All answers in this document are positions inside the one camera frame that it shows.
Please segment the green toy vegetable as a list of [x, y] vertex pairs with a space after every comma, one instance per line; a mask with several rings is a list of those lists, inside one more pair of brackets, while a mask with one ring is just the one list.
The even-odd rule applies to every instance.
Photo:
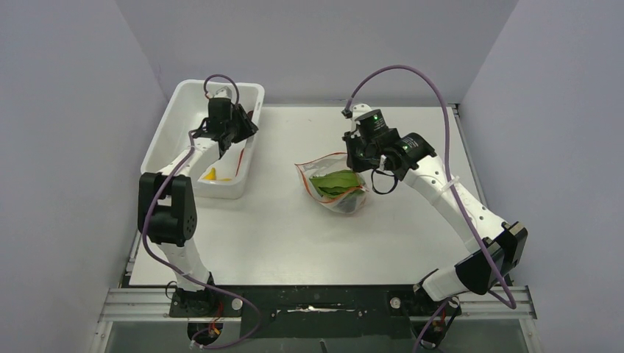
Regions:
[[343, 169], [325, 175], [315, 175], [310, 179], [314, 190], [325, 198], [335, 199], [344, 193], [361, 189], [364, 179], [357, 173]]

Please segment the clear zip top bag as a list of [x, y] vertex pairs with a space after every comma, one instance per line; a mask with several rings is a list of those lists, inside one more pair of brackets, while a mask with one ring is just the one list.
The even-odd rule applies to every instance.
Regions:
[[347, 153], [334, 152], [295, 168], [306, 193], [321, 206], [343, 215], [359, 211], [369, 188], [365, 179], [347, 166]]

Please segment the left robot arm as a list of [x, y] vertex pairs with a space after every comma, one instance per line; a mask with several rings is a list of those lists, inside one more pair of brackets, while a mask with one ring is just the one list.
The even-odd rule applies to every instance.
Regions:
[[238, 101], [210, 98], [207, 116], [188, 132], [188, 147], [170, 165], [139, 179], [138, 231], [143, 247], [174, 272], [174, 307], [189, 314], [214, 313], [221, 293], [193, 239], [198, 225], [193, 183], [234, 143], [257, 131]]

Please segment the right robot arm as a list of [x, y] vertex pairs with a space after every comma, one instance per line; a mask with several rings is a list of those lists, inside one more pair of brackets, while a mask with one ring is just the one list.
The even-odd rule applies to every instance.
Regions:
[[447, 174], [443, 159], [421, 135], [401, 136], [381, 110], [359, 104], [343, 111], [351, 122], [343, 135], [347, 165], [355, 172], [390, 176], [417, 191], [445, 219], [464, 243], [468, 256], [436, 269], [415, 287], [414, 304], [434, 313], [451, 296], [488, 293], [520, 262], [527, 229], [495, 215], [459, 181]]

